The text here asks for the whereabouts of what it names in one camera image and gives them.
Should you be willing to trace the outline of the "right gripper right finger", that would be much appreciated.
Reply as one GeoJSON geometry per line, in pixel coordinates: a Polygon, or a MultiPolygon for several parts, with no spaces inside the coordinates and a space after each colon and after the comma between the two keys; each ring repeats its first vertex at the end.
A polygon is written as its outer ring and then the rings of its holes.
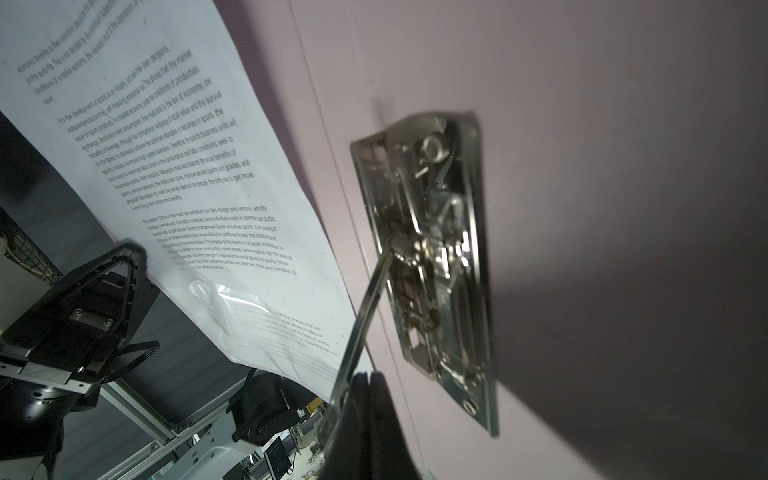
{"type": "Polygon", "coordinates": [[[369,384],[370,478],[418,480],[415,467],[391,394],[382,373],[374,373],[369,384]]]}

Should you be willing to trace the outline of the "pink folder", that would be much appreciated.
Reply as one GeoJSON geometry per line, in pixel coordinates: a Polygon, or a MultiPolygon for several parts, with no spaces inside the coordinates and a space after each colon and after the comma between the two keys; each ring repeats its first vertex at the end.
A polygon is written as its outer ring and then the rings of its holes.
{"type": "Polygon", "coordinates": [[[763,1],[221,1],[354,303],[353,141],[421,112],[482,140],[500,435],[368,348],[440,479],[767,475],[763,1]]]}

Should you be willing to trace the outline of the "printed paper sheet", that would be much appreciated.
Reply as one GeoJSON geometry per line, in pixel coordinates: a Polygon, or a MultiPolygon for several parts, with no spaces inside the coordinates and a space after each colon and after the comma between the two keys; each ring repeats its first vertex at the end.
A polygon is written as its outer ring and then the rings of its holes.
{"type": "Polygon", "coordinates": [[[3,2],[1,109],[230,360],[330,397],[353,307],[213,2],[3,2]]]}

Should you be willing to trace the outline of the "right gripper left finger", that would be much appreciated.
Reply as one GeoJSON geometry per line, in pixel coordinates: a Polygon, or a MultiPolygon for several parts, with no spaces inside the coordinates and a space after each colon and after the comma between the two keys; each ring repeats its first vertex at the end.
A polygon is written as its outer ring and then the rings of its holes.
{"type": "Polygon", "coordinates": [[[319,479],[370,478],[370,391],[367,374],[351,382],[319,479]]]}

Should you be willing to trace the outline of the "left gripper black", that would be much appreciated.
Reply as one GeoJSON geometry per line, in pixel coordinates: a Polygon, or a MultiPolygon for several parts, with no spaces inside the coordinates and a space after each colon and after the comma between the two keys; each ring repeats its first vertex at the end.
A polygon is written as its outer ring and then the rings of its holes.
{"type": "Polygon", "coordinates": [[[54,462],[64,420],[95,408],[99,384],[151,358],[132,339],[159,294],[148,255],[126,242],[76,268],[1,335],[1,460],[54,462]]]}

